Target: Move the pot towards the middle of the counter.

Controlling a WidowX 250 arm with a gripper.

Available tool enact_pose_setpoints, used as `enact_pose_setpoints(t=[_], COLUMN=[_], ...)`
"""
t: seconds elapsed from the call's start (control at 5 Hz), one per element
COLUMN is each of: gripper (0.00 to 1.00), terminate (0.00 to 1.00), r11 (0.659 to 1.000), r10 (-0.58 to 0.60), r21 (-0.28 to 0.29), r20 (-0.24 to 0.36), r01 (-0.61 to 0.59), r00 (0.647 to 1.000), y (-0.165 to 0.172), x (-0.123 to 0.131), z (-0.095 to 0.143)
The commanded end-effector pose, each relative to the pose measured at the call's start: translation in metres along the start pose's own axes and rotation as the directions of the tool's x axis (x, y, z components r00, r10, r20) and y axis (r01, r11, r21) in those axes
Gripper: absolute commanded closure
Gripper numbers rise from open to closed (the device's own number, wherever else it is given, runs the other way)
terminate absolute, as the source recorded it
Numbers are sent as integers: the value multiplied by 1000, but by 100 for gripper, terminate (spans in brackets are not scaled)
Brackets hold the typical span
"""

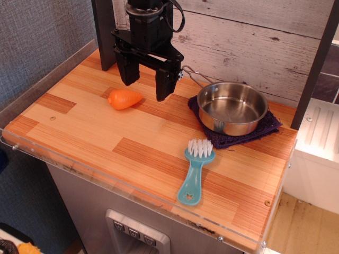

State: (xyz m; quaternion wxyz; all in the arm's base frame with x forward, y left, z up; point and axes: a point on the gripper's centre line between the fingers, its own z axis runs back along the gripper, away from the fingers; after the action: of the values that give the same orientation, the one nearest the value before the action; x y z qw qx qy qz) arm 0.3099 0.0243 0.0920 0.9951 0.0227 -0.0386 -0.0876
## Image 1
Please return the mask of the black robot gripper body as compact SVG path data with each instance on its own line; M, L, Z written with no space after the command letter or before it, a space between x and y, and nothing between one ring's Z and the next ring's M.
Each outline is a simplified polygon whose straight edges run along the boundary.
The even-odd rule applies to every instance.
M114 51L134 53L139 64L153 70L181 71L183 55L171 43L174 33L184 28L184 20L174 28L174 8L184 15L177 1L127 1L125 11L129 16L129 30L115 28Z

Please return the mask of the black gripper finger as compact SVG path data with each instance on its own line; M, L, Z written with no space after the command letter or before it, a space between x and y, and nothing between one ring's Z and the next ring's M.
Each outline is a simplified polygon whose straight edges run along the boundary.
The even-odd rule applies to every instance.
M139 61L134 53L115 51L115 57L122 82L129 86L140 78Z
M167 96L174 92L177 82L177 70L173 69L158 69L156 70L156 99L161 102Z

